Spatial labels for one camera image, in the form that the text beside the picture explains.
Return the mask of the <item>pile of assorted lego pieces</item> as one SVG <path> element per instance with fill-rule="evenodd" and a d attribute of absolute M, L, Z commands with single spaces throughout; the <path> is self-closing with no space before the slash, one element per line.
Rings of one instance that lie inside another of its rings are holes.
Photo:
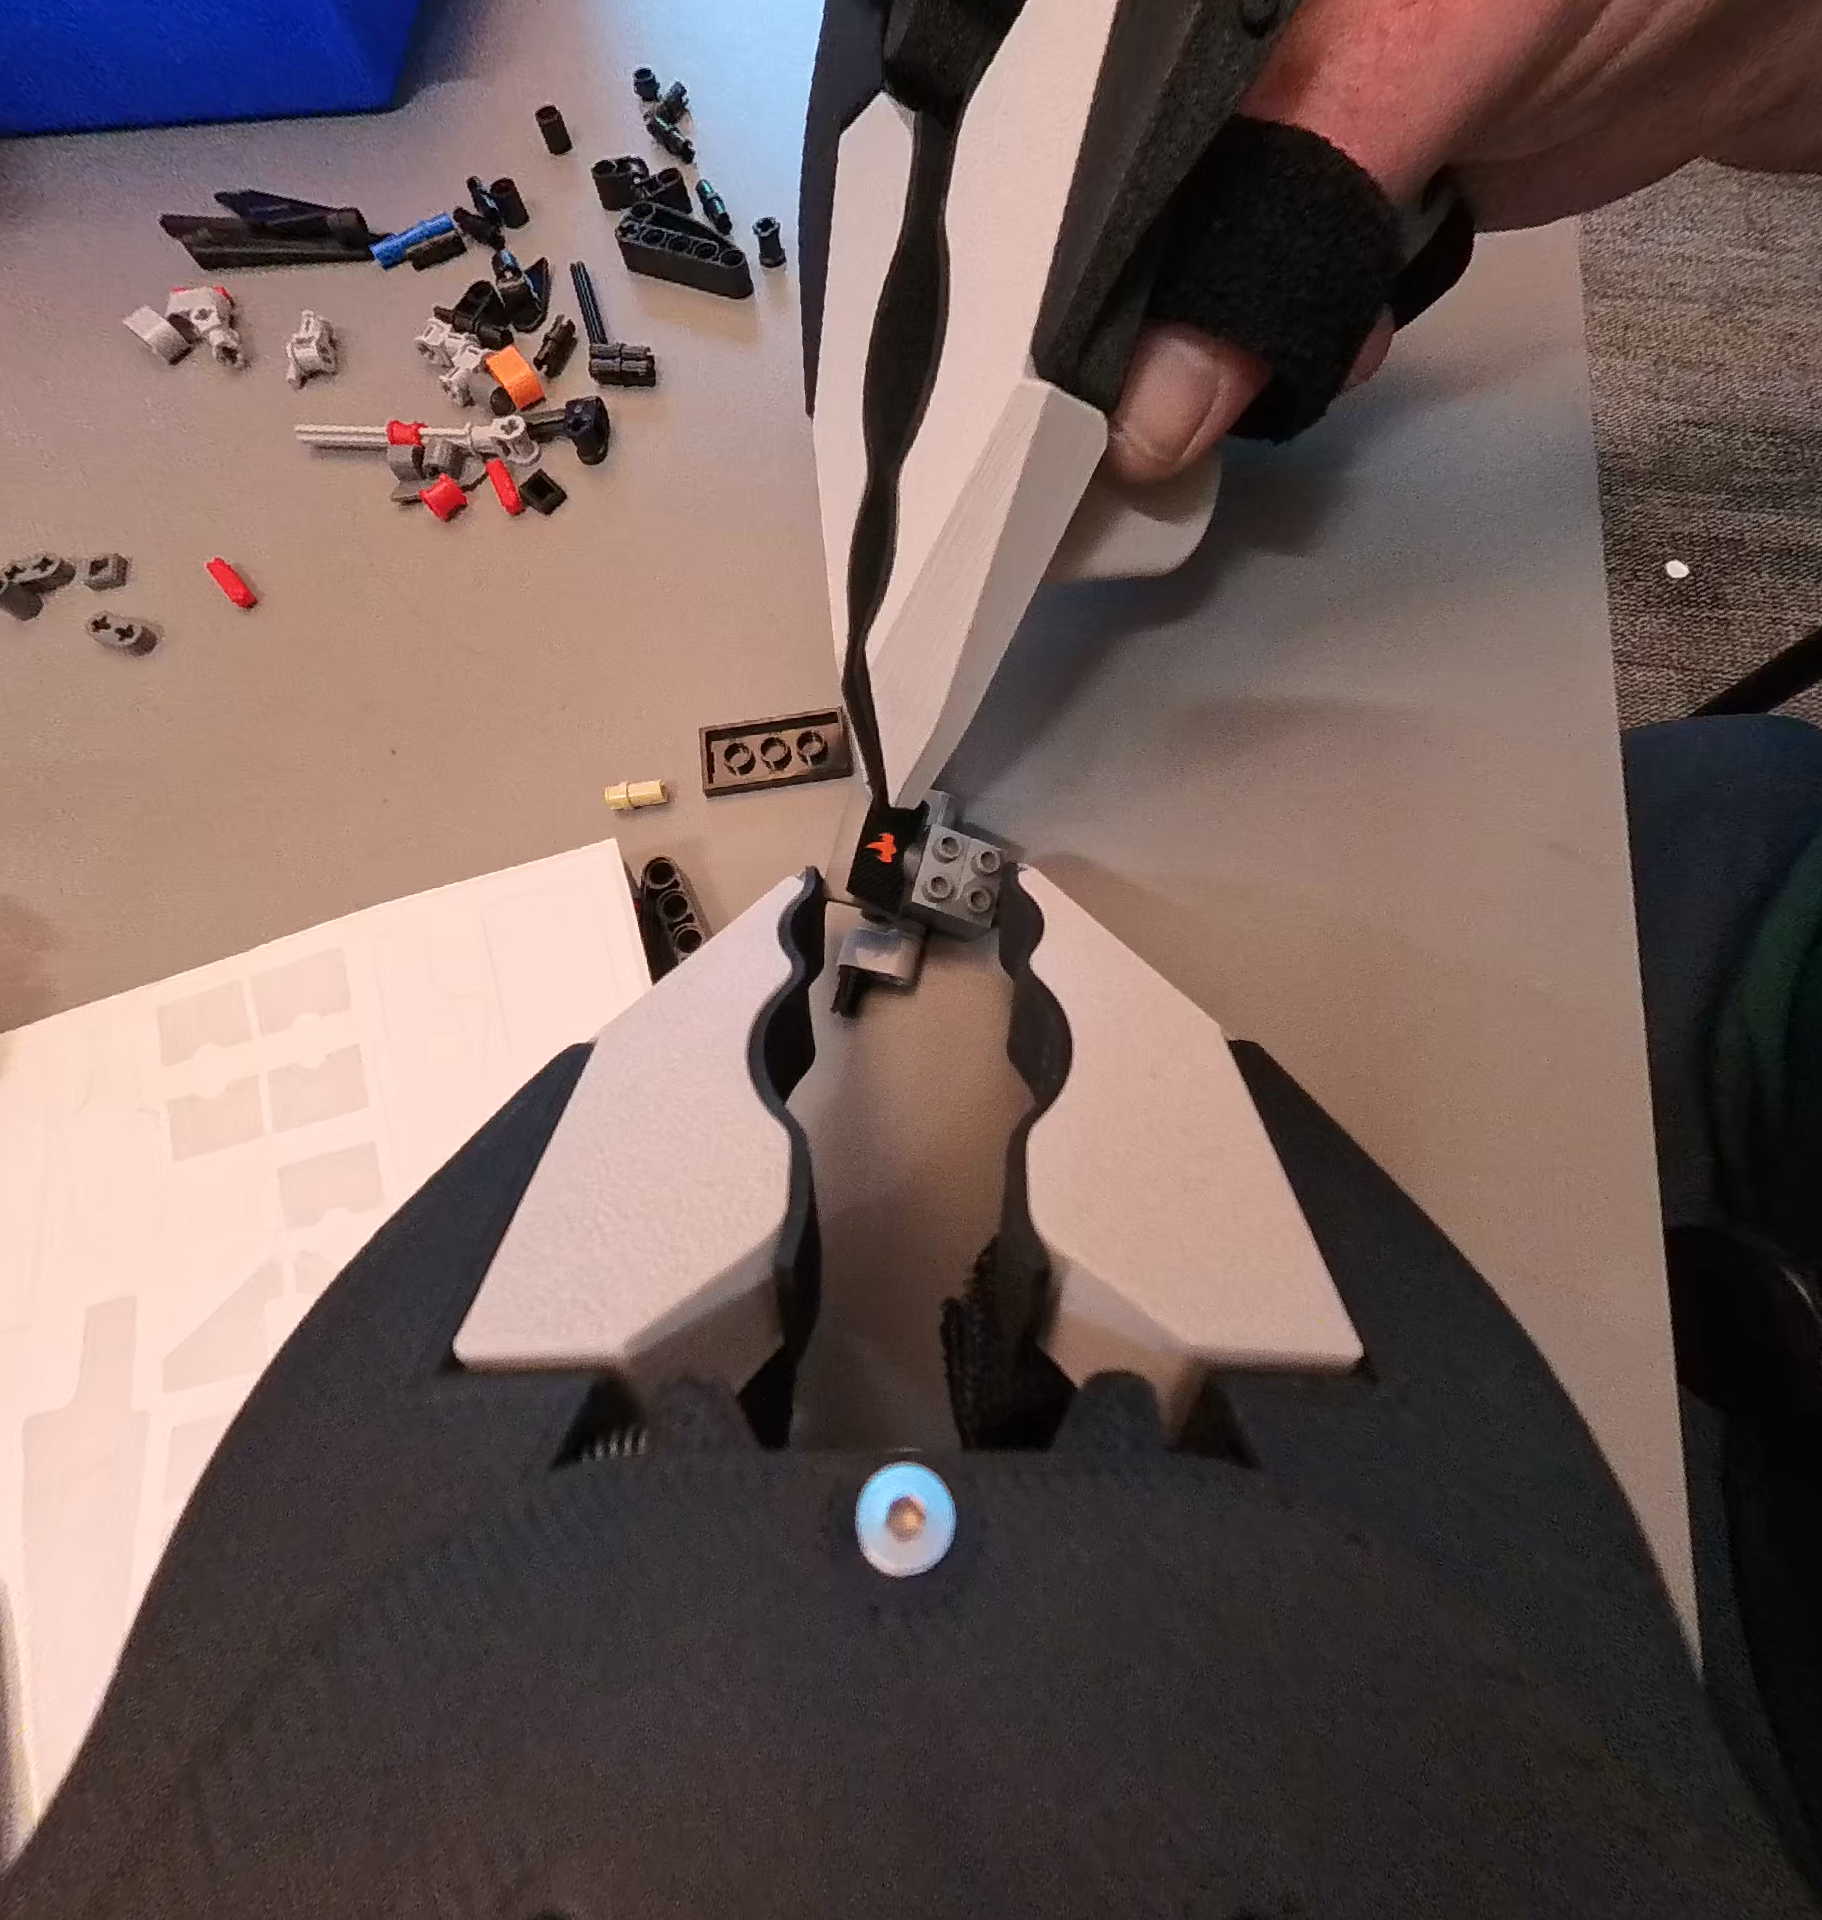
<path fill-rule="evenodd" d="M 632 71 L 646 150 L 589 163 L 594 205 L 627 275 L 705 300 L 748 304 L 762 275 L 786 269 L 782 220 L 738 230 L 696 154 L 696 115 L 684 80 Z M 478 486 L 502 511 L 554 514 L 565 486 L 543 468 L 553 446 L 579 465 L 610 456 L 610 395 L 651 395 L 660 356 L 610 331 L 589 261 L 521 261 L 511 236 L 529 223 L 513 178 L 465 179 L 465 201 L 377 230 L 355 205 L 326 205 L 272 190 L 216 190 L 208 211 L 168 211 L 159 230 L 182 248 L 192 278 L 121 320 L 148 356 L 172 368 L 203 356 L 244 373 L 240 300 L 222 275 L 322 267 L 439 274 L 467 281 L 435 300 L 413 352 L 435 382 L 448 422 L 293 425 L 293 442 L 330 460 L 382 460 L 393 504 L 419 504 L 448 524 Z"/>

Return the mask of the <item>black lego plate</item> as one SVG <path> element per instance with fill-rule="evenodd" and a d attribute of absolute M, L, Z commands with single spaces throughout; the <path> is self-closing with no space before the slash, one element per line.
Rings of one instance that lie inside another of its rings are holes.
<path fill-rule="evenodd" d="M 701 729 L 703 795 L 748 795 L 797 784 L 852 777 L 845 712 L 801 709 L 794 715 Z"/>

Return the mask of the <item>black lego beam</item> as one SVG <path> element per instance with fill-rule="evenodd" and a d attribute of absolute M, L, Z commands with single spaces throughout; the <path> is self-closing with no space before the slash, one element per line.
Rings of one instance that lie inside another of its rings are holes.
<path fill-rule="evenodd" d="M 669 856 L 651 856 L 638 863 L 632 899 L 646 963 L 651 981 L 660 981 L 705 945 L 710 927 L 684 870 Z"/>

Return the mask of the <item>dark round object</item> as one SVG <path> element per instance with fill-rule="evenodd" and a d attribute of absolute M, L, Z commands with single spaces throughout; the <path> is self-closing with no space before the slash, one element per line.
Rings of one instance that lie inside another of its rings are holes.
<path fill-rule="evenodd" d="M 1756 1234 L 1669 1227 L 1668 1286 L 1687 1391 L 1822 1459 L 1822 1262 Z"/>

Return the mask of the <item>white instruction sheet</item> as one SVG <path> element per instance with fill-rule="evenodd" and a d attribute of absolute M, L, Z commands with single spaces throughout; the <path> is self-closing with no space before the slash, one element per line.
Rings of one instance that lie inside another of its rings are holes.
<path fill-rule="evenodd" d="M 192 1488 L 365 1240 L 651 981 L 615 841 L 0 1034 L 11 1814 L 56 1795 Z"/>

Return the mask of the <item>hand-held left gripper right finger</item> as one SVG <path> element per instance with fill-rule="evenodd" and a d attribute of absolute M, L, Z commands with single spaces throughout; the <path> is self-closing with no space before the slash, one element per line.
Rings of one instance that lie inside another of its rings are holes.
<path fill-rule="evenodd" d="M 1209 1379 L 1344 1379 L 1363 1342 L 1222 1027 L 1039 868 L 997 914 L 1033 1096 L 1000 1242 L 1018 1337 L 1071 1384 L 1130 1374 L 1164 1432 Z"/>

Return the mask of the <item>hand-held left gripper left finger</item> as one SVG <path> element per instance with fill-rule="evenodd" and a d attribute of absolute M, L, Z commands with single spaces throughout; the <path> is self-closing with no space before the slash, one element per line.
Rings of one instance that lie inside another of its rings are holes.
<path fill-rule="evenodd" d="M 810 1141 L 825 876 L 782 881 L 607 1023 L 454 1336 L 475 1372 L 674 1379 L 794 1422 L 820 1301 Z"/>

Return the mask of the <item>blue plastic bin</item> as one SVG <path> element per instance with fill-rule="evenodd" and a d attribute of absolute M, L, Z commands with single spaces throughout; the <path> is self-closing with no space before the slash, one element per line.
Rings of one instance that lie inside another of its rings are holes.
<path fill-rule="evenodd" d="M 0 139 L 391 109 L 419 5 L 0 5 Z"/>

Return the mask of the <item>person's right hand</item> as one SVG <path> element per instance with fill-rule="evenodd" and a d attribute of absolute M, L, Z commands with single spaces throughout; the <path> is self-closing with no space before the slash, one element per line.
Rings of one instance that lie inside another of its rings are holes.
<path fill-rule="evenodd" d="M 1380 373 L 1435 179 L 1498 234 L 1699 159 L 1822 178 L 1822 5 L 1304 5 L 1188 175 L 1109 468 L 1297 436 Z"/>

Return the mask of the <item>person's green shirt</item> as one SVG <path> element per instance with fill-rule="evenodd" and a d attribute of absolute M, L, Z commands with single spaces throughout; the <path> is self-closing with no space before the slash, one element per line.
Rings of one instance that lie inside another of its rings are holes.
<path fill-rule="evenodd" d="M 1822 1262 L 1822 826 L 1768 902 L 1715 1028 L 1728 1218 Z"/>

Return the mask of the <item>grey and black lego assembly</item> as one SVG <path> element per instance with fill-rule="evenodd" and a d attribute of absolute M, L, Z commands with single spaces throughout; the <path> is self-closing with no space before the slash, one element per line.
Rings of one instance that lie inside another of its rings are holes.
<path fill-rule="evenodd" d="M 878 992 L 908 996 L 934 939 L 970 945 L 993 934 L 1009 863 L 942 789 L 917 806 L 852 806 L 832 844 L 829 899 L 858 920 L 838 951 L 829 1009 L 856 1018 Z"/>

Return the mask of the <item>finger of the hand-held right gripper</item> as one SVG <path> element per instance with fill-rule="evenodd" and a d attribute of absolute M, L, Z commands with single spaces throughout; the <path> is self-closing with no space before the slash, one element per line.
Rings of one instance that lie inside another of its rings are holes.
<path fill-rule="evenodd" d="M 1027 5 L 919 211 L 942 325 L 858 634 L 878 794 L 901 808 L 937 786 L 1107 442 L 1099 410 L 1039 375 L 1034 329 L 1113 28 L 1113 5 Z"/>
<path fill-rule="evenodd" d="M 930 585 L 946 507 L 919 501 L 915 446 L 948 334 L 948 128 L 870 94 L 832 132 L 811 454 L 832 658 L 864 795 L 844 841 L 901 841 L 948 701 L 946 597 Z"/>

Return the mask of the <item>black chair leg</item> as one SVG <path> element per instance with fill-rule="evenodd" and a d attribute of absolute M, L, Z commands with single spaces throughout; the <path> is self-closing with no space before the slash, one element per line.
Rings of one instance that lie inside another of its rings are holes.
<path fill-rule="evenodd" d="M 1822 686 L 1822 622 L 1692 709 L 1692 720 L 1768 715 Z"/>

